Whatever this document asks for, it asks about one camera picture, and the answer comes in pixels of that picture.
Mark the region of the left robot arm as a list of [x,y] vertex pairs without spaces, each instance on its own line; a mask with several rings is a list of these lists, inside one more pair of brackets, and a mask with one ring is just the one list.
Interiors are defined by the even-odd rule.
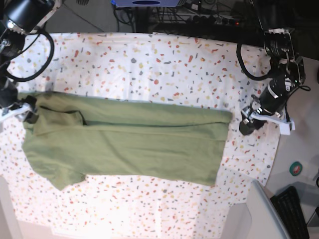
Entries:
[[243,135],[250,135],[266,122],[273,122],[282,135],[290,135],[296,126],[287,110],[288,100],[299,89],[310,91],[310,87],[304,85],[306,75],[303,58],[297,49],[294,11],[287,0],[253,0],[251,3],[260,23],[271,69],[263,76],[252,75],[241,55],[242,41],[237,43],[236,55],[248,78],[270,79],[270,82],[260,96],[252,95],[251,103],[241,110],[239,130]]

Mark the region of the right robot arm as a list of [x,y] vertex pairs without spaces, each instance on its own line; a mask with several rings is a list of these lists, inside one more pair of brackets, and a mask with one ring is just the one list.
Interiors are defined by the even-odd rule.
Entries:
[[[0,121],[15,117],[21,122],[36,123],[38,119],[36,98],[18,99],[17,83],[34,80],[48,67],[54,55],[54,41],[44,29],[45,23],[62,6],[61,0],[10,0],[2,3],[0,15]],[[50,51],[44,65],[26,78],[8,72],[11,61],[26,50],[26,36],[35,33],[49,41]]]

